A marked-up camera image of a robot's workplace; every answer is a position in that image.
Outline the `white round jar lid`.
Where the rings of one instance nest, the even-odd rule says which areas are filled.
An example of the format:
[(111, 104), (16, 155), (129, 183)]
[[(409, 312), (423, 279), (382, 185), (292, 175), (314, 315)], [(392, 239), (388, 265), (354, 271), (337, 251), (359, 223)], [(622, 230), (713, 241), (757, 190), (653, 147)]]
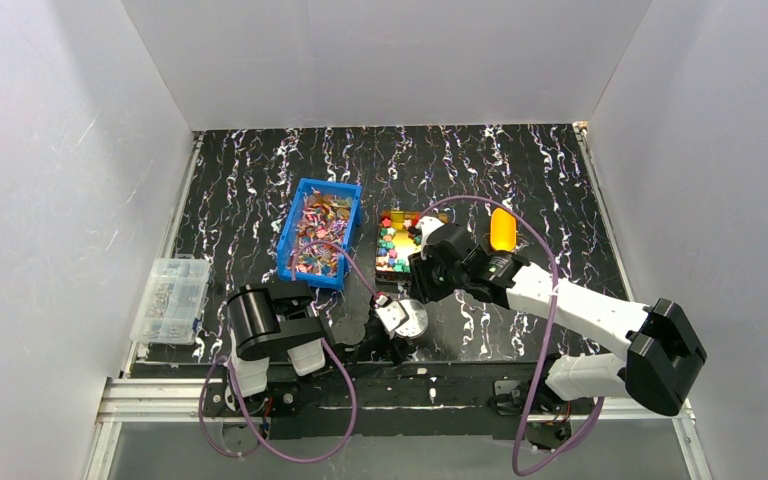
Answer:
[(399, 304), (406, 313), (406, 319), (396, 328), (395, 334), (407, 339), (419, 338), (426, 332), (429, 324), (424, 305), (415, 299), (402, 299)]

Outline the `square tin of colourful candies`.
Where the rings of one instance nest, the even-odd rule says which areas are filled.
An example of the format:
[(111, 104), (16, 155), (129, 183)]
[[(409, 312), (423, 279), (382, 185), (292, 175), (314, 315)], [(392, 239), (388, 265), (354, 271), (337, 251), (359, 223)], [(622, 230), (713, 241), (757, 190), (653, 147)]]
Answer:
[(378, 215), (375, 280), (403, 283), (410, 280), (409, 257), (420, 251), (419, 211), (382, 210)]

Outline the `yellow plastic scoop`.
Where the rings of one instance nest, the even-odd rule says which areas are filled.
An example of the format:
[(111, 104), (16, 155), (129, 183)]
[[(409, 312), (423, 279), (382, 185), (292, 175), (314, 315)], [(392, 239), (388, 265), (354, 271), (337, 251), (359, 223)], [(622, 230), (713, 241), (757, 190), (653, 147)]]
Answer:
[(513, 253), (518, 244), (518, 222), (503, 208), (495, 208), (491, 214), (489, 245), (494, 251)]

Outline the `blue plastic candy bin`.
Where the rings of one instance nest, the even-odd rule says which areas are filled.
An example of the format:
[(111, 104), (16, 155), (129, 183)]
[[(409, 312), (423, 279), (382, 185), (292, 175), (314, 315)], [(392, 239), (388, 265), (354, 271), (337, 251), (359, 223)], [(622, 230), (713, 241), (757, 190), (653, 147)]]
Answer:
[(362, 188), (312, 178), (299, 181), (276, 251), (278, 277), (341, 291), (350, 249), (361, 225)]

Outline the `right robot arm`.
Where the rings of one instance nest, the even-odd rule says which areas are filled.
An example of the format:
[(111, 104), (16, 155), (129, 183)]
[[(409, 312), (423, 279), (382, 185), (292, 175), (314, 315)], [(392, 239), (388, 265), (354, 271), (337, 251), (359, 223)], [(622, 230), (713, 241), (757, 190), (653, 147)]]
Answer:
[(465, 228), (430, 216), (415, 229), (421, 244), (409, 259), (411, 298), (427, 304), (463, 291), (553, 320), (604, 348), (598, 355), (553, 360), (538, 383), (545, 398), (625, 397), (664, 416), (682, 409), (708, 355), (678, 303), (661, 298), (646, 305), (554, 281), (537, 264), (490, 251)]

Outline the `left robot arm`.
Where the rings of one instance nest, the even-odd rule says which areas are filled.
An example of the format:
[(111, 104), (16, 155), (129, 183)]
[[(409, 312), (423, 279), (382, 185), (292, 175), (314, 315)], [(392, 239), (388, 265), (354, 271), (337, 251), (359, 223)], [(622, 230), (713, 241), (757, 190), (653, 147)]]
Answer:
[(232, 347), (228, 354), (228, 389), (235, 403), (260, 402), (269, 396), (269, 369), (274, 360), (287, 361), (300, 379), (312, 378), (334, 364), (330, 348), (344, 366), (359, 362), (405, 362), (419, 319), (410, 302), (376, 291), (369, 298), (363, 336), (355, 343), (339, 342), (327, 322), (316, 314), (313, 290), (307, 282), (278, 281), (247, 284), (226, 302)]

